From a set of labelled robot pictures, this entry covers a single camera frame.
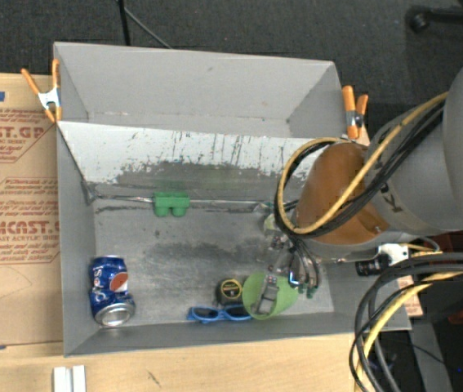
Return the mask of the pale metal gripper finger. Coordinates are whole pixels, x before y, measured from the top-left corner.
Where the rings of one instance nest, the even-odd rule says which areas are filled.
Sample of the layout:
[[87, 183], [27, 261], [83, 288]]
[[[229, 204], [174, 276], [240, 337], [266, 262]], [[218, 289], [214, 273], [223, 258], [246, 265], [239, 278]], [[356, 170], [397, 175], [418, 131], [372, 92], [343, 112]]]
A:
[[269, 263], [269, 271], [275, 274], [283, 274], [287, 271], [292, 254], [290, 253], [290, 241], [288, 236], [275, 235], [269, 245], [269, 253], [272, 260]]
[[268, 315], [273, 312], [279, 292], [278, 278], [274, 275], [266, 275], [255, 303], [255, 313]]

